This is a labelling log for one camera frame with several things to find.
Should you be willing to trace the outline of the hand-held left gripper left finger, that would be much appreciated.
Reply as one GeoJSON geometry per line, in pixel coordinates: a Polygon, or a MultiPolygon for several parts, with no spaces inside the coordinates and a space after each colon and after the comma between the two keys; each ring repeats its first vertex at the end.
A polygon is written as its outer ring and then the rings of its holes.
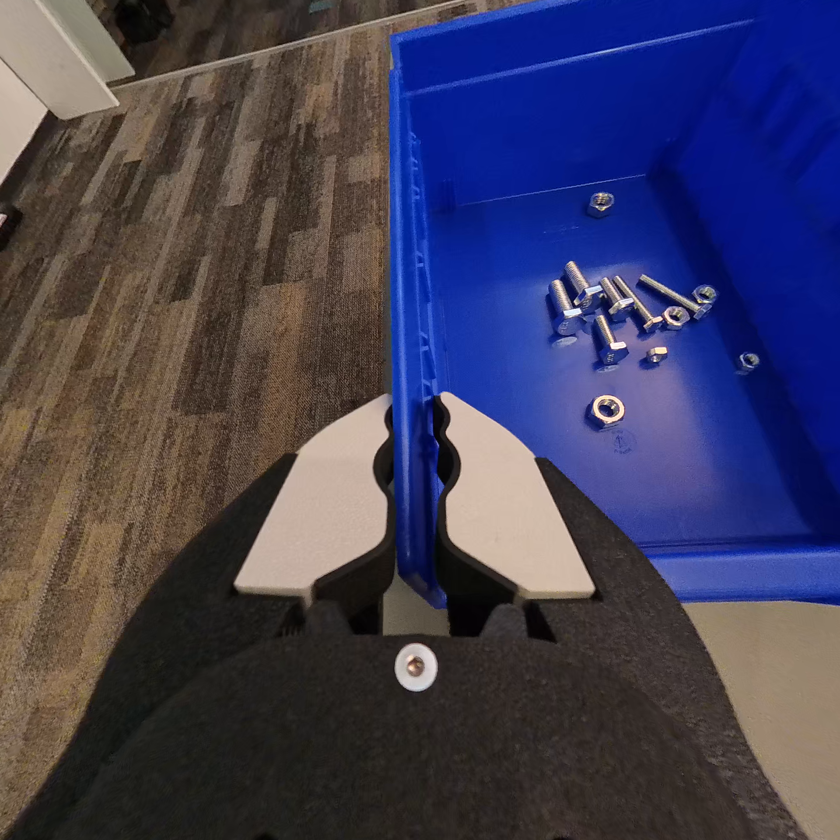
{"type": "Polygon", "coordinates": [[[234,578],[238,595],[330,602],[359,635],[378,635],[396,572],[392,397],[332,422],[294,454],[234,578]]]}

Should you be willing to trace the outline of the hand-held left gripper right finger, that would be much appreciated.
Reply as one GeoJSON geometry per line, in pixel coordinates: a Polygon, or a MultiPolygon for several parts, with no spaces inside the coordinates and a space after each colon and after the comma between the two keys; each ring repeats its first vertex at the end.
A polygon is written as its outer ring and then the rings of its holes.
{"type": "Polygon", "coordinates": [[[435,572],[454,636],[499,606],[589,600],[595,583],[537,456],[452,392],[434,398],[435,572]]]}

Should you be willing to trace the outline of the group of small steel nuts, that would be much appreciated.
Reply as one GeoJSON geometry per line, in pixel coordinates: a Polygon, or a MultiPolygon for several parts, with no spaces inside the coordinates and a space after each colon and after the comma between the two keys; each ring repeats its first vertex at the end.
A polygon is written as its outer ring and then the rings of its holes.
{"type": "MultiPolygon", "coordinates": [[[[592,217],[603,217],[613,209],[614,203],[613,194],[596,192],[591,195],[586,212],[592,217]]],[[[688,317],[694,320],[705,318],[719,299],[718,289],[708,284],[696,287],[692,291],[691,297],[678,293],[648,275],[641,275],[637,284],[656,292],[660,297],[673,303],[674,306],[669,308],[669,311],[673,309],[683,310],[688,317]]]]}

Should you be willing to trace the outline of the blue plastic bin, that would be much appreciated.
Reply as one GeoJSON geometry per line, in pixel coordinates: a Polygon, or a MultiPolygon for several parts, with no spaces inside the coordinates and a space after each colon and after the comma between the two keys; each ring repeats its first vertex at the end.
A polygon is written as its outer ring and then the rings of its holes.
{"type": "Polygon", "coordinates": [[[838,2],[541,2],[392,38],[396,551],[440,595],[432,404],[556,465],[683,602],[838,605],[838,2]],[[611,193],[603,217],[592,194],[611,193]],[[574,261],[719,299],[602,368],[574,261]],[[600,430],[593,398],[626,417],[600,430]]]}

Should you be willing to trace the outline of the white cabinet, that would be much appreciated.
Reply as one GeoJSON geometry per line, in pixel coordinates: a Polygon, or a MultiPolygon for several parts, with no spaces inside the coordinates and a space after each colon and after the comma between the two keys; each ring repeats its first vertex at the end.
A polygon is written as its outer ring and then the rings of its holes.
{"type": "Polygon", "coordinates": [[[83,1],[1,2],[1,180],[48,113],[109,110],[109,83],[133,77],[121,48],[83,1]]]}

